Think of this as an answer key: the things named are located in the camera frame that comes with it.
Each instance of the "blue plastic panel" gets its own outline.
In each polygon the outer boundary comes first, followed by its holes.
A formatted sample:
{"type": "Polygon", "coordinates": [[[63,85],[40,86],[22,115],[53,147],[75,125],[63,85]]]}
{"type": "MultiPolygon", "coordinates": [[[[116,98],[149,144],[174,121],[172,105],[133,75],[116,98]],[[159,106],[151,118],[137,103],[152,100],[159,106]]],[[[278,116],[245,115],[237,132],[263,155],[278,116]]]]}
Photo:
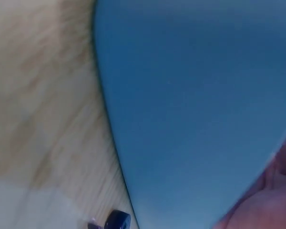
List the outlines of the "blue plastic panel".
{"type": "Polygon", "coordinates": [[[286,134],[286,1],[99,0],[106,105],[141,229],[209,229],[286,134]]]}

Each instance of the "skin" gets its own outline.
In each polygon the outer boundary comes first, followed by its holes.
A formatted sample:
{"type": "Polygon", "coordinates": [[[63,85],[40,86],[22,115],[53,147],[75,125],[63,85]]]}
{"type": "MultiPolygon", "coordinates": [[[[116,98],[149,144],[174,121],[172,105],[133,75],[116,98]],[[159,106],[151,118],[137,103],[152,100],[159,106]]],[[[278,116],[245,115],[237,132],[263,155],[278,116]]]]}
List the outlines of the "skin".
{"type": "Polygon", "coordinates": [[[286,141],[261,176],[213,229],[286,229],[286,141]]]}

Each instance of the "wooden table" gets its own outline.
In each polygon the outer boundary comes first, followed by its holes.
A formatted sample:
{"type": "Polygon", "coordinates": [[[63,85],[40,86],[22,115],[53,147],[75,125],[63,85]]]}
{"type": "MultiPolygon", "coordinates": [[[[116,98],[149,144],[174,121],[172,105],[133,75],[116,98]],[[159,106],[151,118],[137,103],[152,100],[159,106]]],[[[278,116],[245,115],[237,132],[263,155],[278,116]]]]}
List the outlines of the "wooden table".
{"type": "Polygon", "coordinates": [[[0,229],[132,215],[91,53],[94,0],[0,0],[0,229]]]}

